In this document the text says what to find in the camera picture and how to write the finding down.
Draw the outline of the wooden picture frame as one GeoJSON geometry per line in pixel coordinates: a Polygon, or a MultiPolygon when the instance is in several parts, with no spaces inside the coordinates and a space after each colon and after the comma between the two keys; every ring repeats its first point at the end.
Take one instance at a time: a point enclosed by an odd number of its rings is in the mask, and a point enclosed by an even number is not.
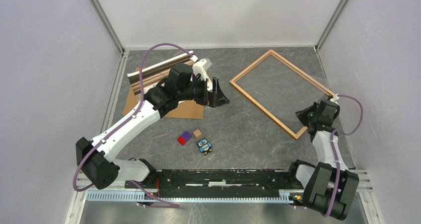
{"type": "Polygon", "coordinates": [[[246,67],[243,71],[237,74],[234,78],[230,80],[230,84],[240,93],[242,94],[247,100],[249,100],[254,106],[256,106],[261,112],[263,112],[268,118],[270,118],[276,125],[278,125],[283,131],[285,131],[291,138],[294,140],[298,140],[306,131],[307,127],[302,126],[300,130],[295,133],[292,129],[290,129],[287,125],[281,122],[274,114],[272,114],[267,108],[265,108],[262,104],[260,104],[255,98],[253,98],[250,94],[248,94],[243,88],[241,88],[237,82],[243,78],[247,73],[249,73],[252,69],[254,69],[257,65],[259,65],[263,60],[267,59],[269,56],[276,58],[278,61],[283,63],[289,69],[294,71],[296,74],[301,76],[303,79],[308,81],[318,90],[322,91],[325,95],[334,96],[335,93],[322,85],[320,82],[312,78],[310,75],[305,73],[299,67],[291,63],[289,60],[278,54],[273,49],[269,49],[263,55],[261,55],[257,60],[255,60],[252,64],[246,67]]]}

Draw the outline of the printed photo sheet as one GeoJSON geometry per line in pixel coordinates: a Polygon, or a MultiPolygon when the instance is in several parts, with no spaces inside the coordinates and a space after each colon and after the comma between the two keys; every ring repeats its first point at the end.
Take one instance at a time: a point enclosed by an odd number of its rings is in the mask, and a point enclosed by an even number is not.
{"type": "MultiPolygon", "coordinates": [[[[194,54],[194,51],[189,51],[189,53],[193,56],[193,58],[191,58],[187,54],[180,54],[158,64],[152,65],[147,68],[143,68],[142,82],[144,93],[146,93],[150,88],[152,88],[152,85],[157,84],[161,79],[168,77],[170,69],[176,64],[187,64],[189,66],[192,66],[198,60],[198,58],[194,54]]],[[[127,74],[129,82],[131,84],[131,89],[134,93],[137,102],[139,102],[141,98],[139,74],[139,71],[127,74]]]]}

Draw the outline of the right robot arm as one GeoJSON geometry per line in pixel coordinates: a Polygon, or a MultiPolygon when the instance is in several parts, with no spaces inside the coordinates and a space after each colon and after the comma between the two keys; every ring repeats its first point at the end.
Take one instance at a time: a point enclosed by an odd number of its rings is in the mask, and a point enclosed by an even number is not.
{"type": "Polygon", "coordinates": [[[321,99],[296,112],[296,117],[309,130],[318,164],[298,159],[290,165],[286,180],[292,188],[303,186],[304,207],[343,221],[350,211],[359,177],[343,163],[339,151],[338,132],[332,127],[339,111],[337,103],[321,99]]]}

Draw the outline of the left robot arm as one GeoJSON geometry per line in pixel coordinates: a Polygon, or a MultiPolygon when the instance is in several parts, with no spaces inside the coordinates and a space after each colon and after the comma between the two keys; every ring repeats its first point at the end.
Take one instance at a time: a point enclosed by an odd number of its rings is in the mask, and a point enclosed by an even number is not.
{"type": "Polygon", "coordinates": [[[218,78],[209,78],[205,64],[206,61],[199,61],[192,66],[174,65],[168,76],[150,88],[134,109],[112,127],[90,140],[80,138],[75,144],[74,190],[83,190],[76,184],[80,173],[91,182],[87,188],[105,189],[116,180],[135,180],[144,188],[152,187],[156,175],[145,162],[119,160],[116,156],[139,133],[176,109],[181,102],[192,100],[212,108],[230,103],[220,89],[218,78]]]}

